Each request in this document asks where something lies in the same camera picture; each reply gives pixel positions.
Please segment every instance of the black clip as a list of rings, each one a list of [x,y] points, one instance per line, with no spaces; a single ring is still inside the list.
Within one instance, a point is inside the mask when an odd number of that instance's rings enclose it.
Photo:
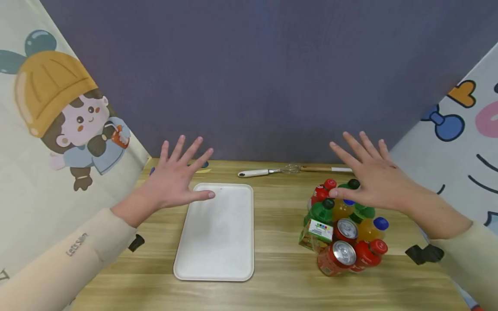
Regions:
[[[145,243],[145,239],[139,234],[135,234],[135,240],[128,246],[128,249],[135,252],[137,248],[141,247]]]
[[[426,262],[439,262],[444,257],[444,251],[432,244],[427,245],[424,249],[418,245],[413,245],[405,251],[405,254],[418,266]]]

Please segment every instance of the yellow hat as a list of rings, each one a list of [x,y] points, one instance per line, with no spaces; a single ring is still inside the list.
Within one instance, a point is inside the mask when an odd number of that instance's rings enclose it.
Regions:
[[[56,51],[30,56],[15,80],[15,101],[31,135],[43,137],[62,109],[97,84],[79,60]]]

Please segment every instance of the green bottle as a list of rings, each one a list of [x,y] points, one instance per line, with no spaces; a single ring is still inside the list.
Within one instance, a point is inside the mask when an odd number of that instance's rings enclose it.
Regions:
[[[349,216],[349,218],[356,223],[361,223],[364,219],[374,217],[375,208],[366,207],[360,203],[355,203],[355,211]]]
[[[335,202],[332,198],[326,198],[321,202],[316,202],[304,218],[303,226],[306,226],[310,219],[314,219],[324,224],[332,224],[332,208]]]
[[[337,187],[356,190],[360,187],[360,182],[358,181],[358,179],[353,178],[353,179],[350,179],[347,184],[340,184]]]

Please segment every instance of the hand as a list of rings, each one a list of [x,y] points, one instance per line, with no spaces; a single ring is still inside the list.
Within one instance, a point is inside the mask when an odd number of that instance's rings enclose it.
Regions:
[[[213,149],[209,148],[192,165],[188,162],[202,144],[202,137],[197,137],[194,143],[181,156],[185,136],[181,135],[175,149],[168,158],[169,143],[162,144],[159,163],[152,175],[143,186],[136,191],[144,198],[153,201],[156,210],[165,207],[175,207],[189,204],[193,201],[204,201],[215,197],[212,191],[191,191],[188,186],[195,172],[209,160]]]
[[[58,171],[66,167],[64,163],[64,155],[59,153],[50,153],[50,168],[54,171]]]
[[[411,202],[419,202],[421,197],[437,196],[411,180],[392,162],[384,140],[378,142],[377,151],[365,132],[360,132],[363,146],[347,132],[343,137],[358,159],[334,142],[330,142],[330,148],[353,170],[361,187],[358,190],[335,188],[330,191],[331,197],[406,212]]]

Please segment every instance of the pink shape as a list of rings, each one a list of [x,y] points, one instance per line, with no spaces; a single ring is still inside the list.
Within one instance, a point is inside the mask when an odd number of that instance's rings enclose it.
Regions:
[[[487,105],[476,115],[476,127],[482,135],[498,138],[498,102]]]

